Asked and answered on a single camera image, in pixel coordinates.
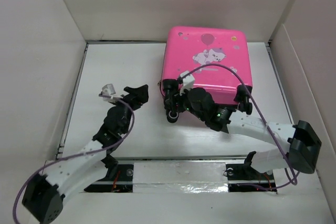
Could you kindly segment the pink hard-shell suitcase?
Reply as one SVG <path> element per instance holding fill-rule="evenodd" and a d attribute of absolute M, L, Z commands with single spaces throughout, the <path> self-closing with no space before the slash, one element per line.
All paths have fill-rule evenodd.
<path fill-rule="evenodd" d="M 243 32 L 230 29 L 175 26 L 168 33 L 163 57 L 161 93 L 180 90 L 178 77 L 189 71 L 193 88 L 203 88 L 215 103 L 250 115 L 253 104 L 250 58 Z"/>

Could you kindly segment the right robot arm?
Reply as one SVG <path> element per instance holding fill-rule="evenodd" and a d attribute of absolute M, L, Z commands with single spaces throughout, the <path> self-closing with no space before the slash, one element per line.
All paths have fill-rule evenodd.
<path fill-rule="evenodd" d="M 180 93 L 167 92 L 165 97 L 167 119 L 174 123 L 184 111 L 197 117 L 213 131 L 248 136 L 272 145 L 273 150 L 250 152 L 243 174 L 255 178 L 273 169 L 292 168 L 304 174 L 313 174 L 321 148 L 321 140 L 312 126 L 303 120 L 297 124 L 264 122 L 214 102 L 203 88 L 192 88 Z"/>

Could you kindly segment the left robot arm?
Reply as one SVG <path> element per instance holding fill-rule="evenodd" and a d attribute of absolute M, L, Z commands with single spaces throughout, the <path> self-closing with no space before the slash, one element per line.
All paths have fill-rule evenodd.
<path fill-rule="evenodd" d="M 112 84 L 102 88 L 99 97 L 112 107 L 98 132 L 78 153 L 40 168 L 25 185 L 22 204 L 39 223 L 52 223 L 73 194 L 96 180 L 115 178 L 118 162 L 111 154 L 132 131 L 134 111 L 148 102 L 148 89 L 125 87 L 126 94 L 117 96 Z"/>

